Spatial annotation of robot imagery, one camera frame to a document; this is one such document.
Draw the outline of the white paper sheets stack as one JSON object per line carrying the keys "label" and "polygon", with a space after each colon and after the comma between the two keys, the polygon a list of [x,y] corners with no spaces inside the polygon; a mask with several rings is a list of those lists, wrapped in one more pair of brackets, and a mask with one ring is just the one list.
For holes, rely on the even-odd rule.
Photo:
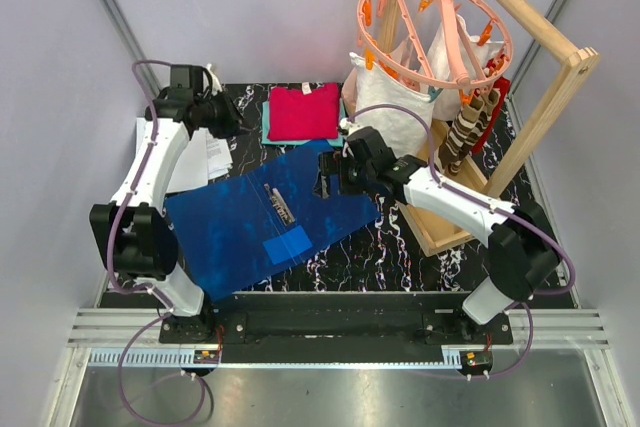
{"label": "white paper sheets stack", "polygon": [[[125,192],[131,190],[131,182],[153,141],[152,130],[151,120],[136,119],[136,156],[122,184]],[[172,126],[170,119],[159,119],[153,142],[143,176],[135,184],[136,192],[144,185],[158,188],[161,182],[167,184],[167,194],[204,187],[210,180],[228,174],[233,163],[227,140],[214,138],[205,128],[189,136],[184,128]]]}

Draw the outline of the blue plastic folder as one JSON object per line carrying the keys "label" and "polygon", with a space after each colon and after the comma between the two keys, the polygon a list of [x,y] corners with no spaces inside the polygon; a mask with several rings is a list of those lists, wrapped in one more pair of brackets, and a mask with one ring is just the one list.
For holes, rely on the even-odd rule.
{"label": "blue plastic folder", "polygon": [[374,221],[367,195],[313,191],[324,140],[304,143],[239,176],[166,199],[194,282],[220,300],[313,257]]}

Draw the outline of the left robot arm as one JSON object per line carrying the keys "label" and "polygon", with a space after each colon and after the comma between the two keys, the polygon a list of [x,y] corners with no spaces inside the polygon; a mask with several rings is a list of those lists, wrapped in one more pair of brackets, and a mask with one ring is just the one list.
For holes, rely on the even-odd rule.
{"label": "left robot arm", "polygon": [[179,241],[166,218],[165,198],[179,158],[196,132],[217,139],[240,135],[244,119],[209,66],[170,64],[169,84],[149,96],[141,144],[121,186],[95,204],[89,222],[111,286],[121,295],[145,293],[196,343],[215,333],[206,295],[180,265]]}

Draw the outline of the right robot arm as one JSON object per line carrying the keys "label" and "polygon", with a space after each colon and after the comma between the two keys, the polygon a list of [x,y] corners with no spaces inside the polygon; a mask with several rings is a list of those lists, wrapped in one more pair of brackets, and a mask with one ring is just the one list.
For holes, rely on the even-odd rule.
{"label": "right robot arm", "polygon": [[463,342],[480,341],[490,330],[489,321],[513,303],[527,301],[562,261],[539,204],[487,197],[415,156],[397,157],[371,127],[350,134],[342,150],[319,154],[315,194],[329,197],[332,180],[342,195],[380,194],[433,212],[487,248],[488,277],[466,297],[453,321]]}

